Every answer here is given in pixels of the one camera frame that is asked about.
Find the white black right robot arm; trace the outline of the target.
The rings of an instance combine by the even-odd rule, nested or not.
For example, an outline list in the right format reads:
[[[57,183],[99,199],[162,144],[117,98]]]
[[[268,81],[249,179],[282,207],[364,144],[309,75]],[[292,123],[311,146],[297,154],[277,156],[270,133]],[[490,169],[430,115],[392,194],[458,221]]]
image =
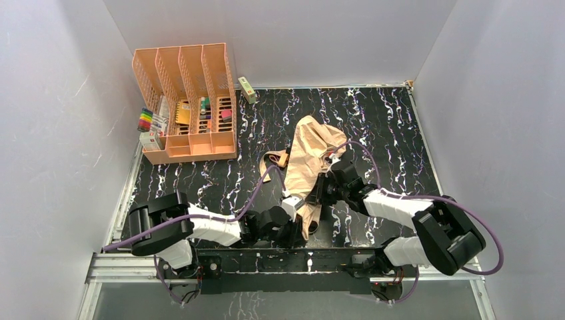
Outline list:
[[[365,183],[350,162],[338,161],[319,174],[306,201],[322,206],[343,201],[357,213],[412,229],[414,236],[389,239],[367,259],[384,271],[431,265],[453,275],[486,247],[481,232],[453,200],[411,199]]]

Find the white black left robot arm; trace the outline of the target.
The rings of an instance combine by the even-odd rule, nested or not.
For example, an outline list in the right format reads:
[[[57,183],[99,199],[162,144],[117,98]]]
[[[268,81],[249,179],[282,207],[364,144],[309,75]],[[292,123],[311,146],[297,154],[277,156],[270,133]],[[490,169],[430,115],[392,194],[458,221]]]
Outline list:
[[[193,262],[190,239],[232,248],[294,247],[302,239],[297,212],[303,206],[303,199],[284,193],[280,205],[261,213],[247,211],[237,219],[201,209],[189,203],[185,193],[176,191],[129,211],[131,252],[134,256],[155,255],[173,269],[182,269]]]

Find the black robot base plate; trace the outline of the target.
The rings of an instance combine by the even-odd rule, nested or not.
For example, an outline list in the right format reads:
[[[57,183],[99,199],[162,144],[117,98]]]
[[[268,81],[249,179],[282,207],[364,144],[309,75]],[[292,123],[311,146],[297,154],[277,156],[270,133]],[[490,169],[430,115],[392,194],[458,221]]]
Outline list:
[[[171,285],[199,285],[204,295],[245,291],[372,293],[391,283],[394,294],[412,279],[408,265],[382,270],[368,263],[376,249],[199,249],[188,267],[173,269],[159,260],[161,277]]]

